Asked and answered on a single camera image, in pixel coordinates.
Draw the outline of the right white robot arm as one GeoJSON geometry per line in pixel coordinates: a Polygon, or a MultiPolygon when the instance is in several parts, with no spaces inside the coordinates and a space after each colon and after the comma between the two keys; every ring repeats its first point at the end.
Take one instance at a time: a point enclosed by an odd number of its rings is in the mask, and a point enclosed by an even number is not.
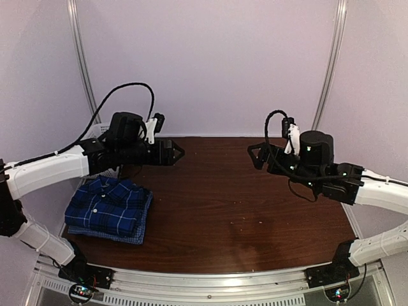
{"type": "Polygon", "coordinates": [[[407,183],[352,163],[334,161],[332,136],[320,131],[287,132],[287,145],[268,139],[250,145],[247,152],[255,168],[286,177],[319,197],[341,203],[361,231],[358,238],[337,247],[326,274],[341,281],[359,267],[407,252],[407,183]]]}

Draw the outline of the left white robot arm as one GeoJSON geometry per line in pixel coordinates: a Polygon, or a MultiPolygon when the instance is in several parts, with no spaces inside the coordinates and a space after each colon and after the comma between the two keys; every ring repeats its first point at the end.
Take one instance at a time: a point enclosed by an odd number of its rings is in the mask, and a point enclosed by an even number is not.
{"type": "MultiPolygon", "coordinates": [[[[18,161],[44,154],[72,142],[90,119],[87,110],[37,113],[37,118],[18,113],[1,117],[1,157],[18,161]]],[[[24,212],[56,234],[74,193],[77,179],[54,184],[22,198],[24,212]]],[[[1,280],[29,275],[38,254],[14,238],[1,237],[1,280]]]]}

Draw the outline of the dark blue plaid shirt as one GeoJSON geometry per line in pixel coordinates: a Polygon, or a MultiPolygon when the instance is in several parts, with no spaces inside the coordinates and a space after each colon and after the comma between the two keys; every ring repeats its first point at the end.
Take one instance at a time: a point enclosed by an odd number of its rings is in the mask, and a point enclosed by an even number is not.
{"type": "Polygon", "coordinates": [[[151,200],[152,192],[131,180],[99,176],[76,190],[64,220],[68,226],[130,237],[151,200]]]}

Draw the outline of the blue gingham shirt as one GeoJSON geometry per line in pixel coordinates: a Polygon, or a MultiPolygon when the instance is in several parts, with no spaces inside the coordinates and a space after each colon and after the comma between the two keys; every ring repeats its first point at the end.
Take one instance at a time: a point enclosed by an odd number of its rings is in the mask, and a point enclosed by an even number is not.
{"type": "Polygon", "coordinates": [[[147,214],[149,212],[150,204],[152,203],[152,196],[148,197],[145,208],[141,217],[141,225],[135,227],[133,234],[130,237],[112,235],[91,229],[85,229],[78,226],[68,226],[68,233],[71,235],[85,235],[87,237],[104,238],[115,242],[122,242],[131,245],[142,245],[145,236],[147,214]]]}

